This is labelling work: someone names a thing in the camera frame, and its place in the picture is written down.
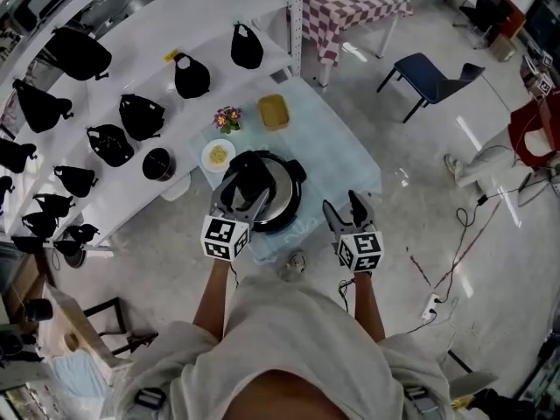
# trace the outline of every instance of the white shelf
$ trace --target white shelf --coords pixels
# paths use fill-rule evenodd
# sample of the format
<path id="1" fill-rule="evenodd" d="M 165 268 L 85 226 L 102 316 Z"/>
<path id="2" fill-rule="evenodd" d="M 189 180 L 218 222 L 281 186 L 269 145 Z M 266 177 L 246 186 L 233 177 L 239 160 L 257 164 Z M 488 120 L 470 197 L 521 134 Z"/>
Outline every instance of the white shelf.
<path id="1" fill-rule="evenodd" d="M 93 0 L 69 0 L 63 3 L 49 20 L 30 38 L 22 38 L 0 68 L 0 102 L 4 105 L 11 94 L 11 84 L 23 78 L 27 67 L 53 36 L 53 29 L 64 26 Z"/>
<path id="2" fill-rule="evenodd" d="M 72 100 L 75 117 L 61 119 L 54 129 L 41 134 L 35 134 L 25 124 L 17 136 L 20 144 L 36 144 L 39 158 L 28 162 L 24 173 L 11 175 L 16 191 L 7 195 L 4 203 L 8 233 L 14 235 L 20 230 L 21 216 L 28 212 L 32 195 L 48 182 L 54 165 L 80 166 L 79 160 L 70 161 L 68 155 L 83 142 L 85 127 L 120 124 L 117 108 L 122 93 L 138 93 L 157 102 L 164 94 L 162 89 L 172 88 L 174 65 L 166 64 L 164 56 L 175 48 L 204 63 L 213 77 L 210 94 L 187 103 L 184 113 L 193 110 L 192 104 L 196 110 L 207 103 L 213 110 L 214 106 L 218 109 L 226 104 L 220 105 L 217 100 L 242 82 L 250 83 L 264 73 L 270 75 L 290 65 L 288 53 L 258 33 L 265 50 L 259 69 L 249 71 L 236 66 L 229 51 L 236 21 L 258 18 L 287 3 L 288 0 L 155 0 L 101 38 L 100 43 L 113 54 L 109 78 L 79 82 L 66 75 L 60 77 L 49 93 Z M 156 147 L 151 146 L 156 142 L 153 139 L 144 143 Z"/>
<path id="3" fill-rule="evenodd" d="M 196 116 L 188 118 L 184 112 L 178 117 L 178 121 L 181 122 L 173 125 L 174 129 L 166 131 L 161 139 L 153 139 L 149 147 L 143 145 L 142 152 L 129 161 L 126 170 L 124 167 L 115 169 L 119 175 L 111 176 L 103 190 L 89 199 L 87 206 L 81 211 L 84 221 L 100 230 L 94 245 L 102 243 L 124 222 L 197 166 L 198 161 L 192 156 L 189 148 L 189 139 L 212 122 L 216 109 L 227 105 L 240 106 L 246 101 L 258 100 L 262 96 L 277 92 L 277 84 L 268 77 L 250 84 L 240 82 L 240 85 L 232 90 L 227 96 L 220 97 L 213 104 L 205 105 L 200 111 L 197 110 Z M 176 161 L 175 175 L 166 182 L 150 181 L 142 174 L 142 162 L 146 153 L 156 147 L 167 149 Z"/>

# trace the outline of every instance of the red object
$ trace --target red object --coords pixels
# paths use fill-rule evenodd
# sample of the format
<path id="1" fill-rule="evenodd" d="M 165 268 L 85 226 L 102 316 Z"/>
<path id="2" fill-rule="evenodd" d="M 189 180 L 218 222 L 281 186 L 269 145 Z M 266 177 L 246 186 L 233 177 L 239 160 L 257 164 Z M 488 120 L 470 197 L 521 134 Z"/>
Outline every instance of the red object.
<path id="1" fill-rule="evenodd" d="M 542 128 L 554 151 L 534 156 L 525 146 L 524 137 L 528 132 Z M 556 155 L 555 151 L 560 151 L 560 89 L 553 90 L 544 101 L 530 101 L 512 112 L 507 131 L 515 152 L 525 165 L 534 168 L 546 166 Z"/>

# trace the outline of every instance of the black bag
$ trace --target black bag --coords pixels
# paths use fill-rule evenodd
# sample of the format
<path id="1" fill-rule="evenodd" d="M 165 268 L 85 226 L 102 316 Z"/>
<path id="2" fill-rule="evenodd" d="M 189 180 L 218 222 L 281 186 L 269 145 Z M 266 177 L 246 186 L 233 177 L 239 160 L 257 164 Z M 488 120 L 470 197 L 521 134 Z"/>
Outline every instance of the black bag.
<path id="1" fill-rule="evenodd" d="M 0 138 L 0 165 L 11 172 L 24 172 L 27 158 L 37 158 L 37 146 L 31 143 L 17 144 L 11 140 Z"/>
<path id="2" fill-rule="evenodd" d="M 54 175 L 62 181 L 66 191 L 78 198 L 85 198 L 89 190 L 99 180 L 95 178 L 95 172 L 74 168 L 73 166 L 55 166 Z"/>
<path id="3" fill-rule="evenodd" d="M 121 97 L 119 113 L 122 126 L 129 136 L 138 142 L 159 137 L 156 132 L 164 126 L 164 112 L 165 109 L 159 104 L 142 96 L 124 94 Z"/>
<path id="4" fill-rule="evenodd" d="M 0 214 L 4 214 L 2 206 L 4 205 L 4 198 L 6 197 L 6 192 L 11 193 L 16 189 L 13 185 L 13 180 L 10 176 L 2 176 L 0 178 Z"/>
<path id="5" fill-rule="evenodd" d="M 188 58 L 191 63 L 187 68 L 179 67 L 179 62 Z M 198 98 L 210 89 L 210 72 L 188 54 L 180 52 L 175 58 L 175 88 L 186 100 Z"/>
<path id="6" fill-rule="evenodd" d="M 77 242 L 86 243 L 92 241 L 95 234 L 99 234 L 99 229 L 91 224 L 82 224 L 81 226 L 67 227 L 65 234 L 69 234 Z"/>
<path id="7" fill-rule="evenodd" d="M 240 27 L 245 28 L 247 36 L 239 33 Z M 231 59 L 239 67 L 249 70 L 258 68 L 263 61 L 261 41 L 245 24 L 235 24 L 234 38 L 231 41 Z"/>
<path id="8" fill-rule="evenodd" d="M 102 73 L 109 67 L 112 56 L 99 42 L 83 32 L 66 27 L 53 33 L 45 49 L 54 57 L 54 66 L 78 81 L 93 77 L 98 81 L 109 76 Z"/>
<path id="9" fill-rule="evenodd" d="M 19 105 L 33 132 L 39 133 L 54 128 L 60 116 L 65 120 L 74 116 L 68 113 L 72 109 L 70 100 L 56 98 L 22 80 L 15 80 L 13 87 L 17 90 Z"/>
<path id="10" fill-rule="evenodd" d="M 70 207 L 75 207 L 75 204 L 72 204 L 74 198 L 72 196 L 65 198 L 58 194 L 38 193 L 33 198 L 41 206 L 43 212 L 51 214 L 55 218 L 66 218 Z"/>
<path id="11" fill-rule="evenodd" d="M 47 212 L 27 214 L 21 221 L 35 236 L 43 239 L 53 236 L 58 226 L 56 218 Z"/>
<path id="12" fill-rule="evenodd" d="M 43 250 L 43 243 L 45 240 L 37 236 L 12 236 L 11 240 L 18 250 L 26 254 L 37 254 Z"/>
<path id="13" fill-rule="evenodd" d="M 118 126 L 103 124 L 96 128 L 87 128 L 86 131 L 95 154 L 105 160 L 107 165 L 121 166 L 134 156 L 134 150 L 126 141 L 124 131 Z"/>
<path id="14" fill-rule="evenodd" d="M 61 240 L 55 241 L 52 245 L 63 255 L 63 256 L 75 256 L 81 251 L 83 244 L 81 242 L 72 240 Z"/>

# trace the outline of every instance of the navy blue chair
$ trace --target navy blue chair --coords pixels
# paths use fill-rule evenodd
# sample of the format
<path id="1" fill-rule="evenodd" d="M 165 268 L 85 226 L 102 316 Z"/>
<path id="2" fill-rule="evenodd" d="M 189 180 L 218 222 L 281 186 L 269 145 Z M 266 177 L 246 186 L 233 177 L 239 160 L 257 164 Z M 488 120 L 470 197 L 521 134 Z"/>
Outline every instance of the navy blue chair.
<path id="1" fill-rule="evenodd" d="M 387 75 L 387 78 L 377 88 L 377 93 L 381 92 L 395 72 L 401 74 L 397 81 L 404 78 L 409 82 L 420 94 L 421 98 L 409 114 L 406 115 L 403 121 L 403 123 L 406 123 L 422 104 L 427 108 L 429 104 L 438 104 L 445 98 L 449 98 L 461 88 L 476 80 L 484 70 L 484 67 L 466 63 L 463 65 L 461 77 L 458 80 L 449 80 L 428 58 L 417 52 L 395 63 L 391 73 Z"/>

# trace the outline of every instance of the table leg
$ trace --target table leg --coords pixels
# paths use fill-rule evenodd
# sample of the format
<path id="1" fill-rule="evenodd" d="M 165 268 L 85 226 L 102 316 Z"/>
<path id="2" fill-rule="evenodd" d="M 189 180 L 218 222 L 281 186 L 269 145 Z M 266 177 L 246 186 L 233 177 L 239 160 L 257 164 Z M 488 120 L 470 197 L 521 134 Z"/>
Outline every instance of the table leg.
<path id="1" fill-rule="evenodd" d="M 388 27 L 385 29 L 385 32 L 383 33 L 383 40 L 381 41 L 381 45 L 379 45 L 379 50 L 375 54 L 375 56 L 377 56 L 378 58 L 382 58 L 385 55 L 387 44 L 391 40 L 391 36 L 393 35 L 393 31 L 396 27 L 396 22 L 398 21 L 400 16 L 401 15 L 398 12 L 391 16 L 392 20 L 390 21 Z"/>
<path id="2" fill-rule="evenodd" d="M 320 64 L 320 71 L 318 75 L 318 83 L 322 87 L 326 87 L 329 84 L 329 79 L 331 78 L 331 70 L 333 69 L 333 64 Z"/>

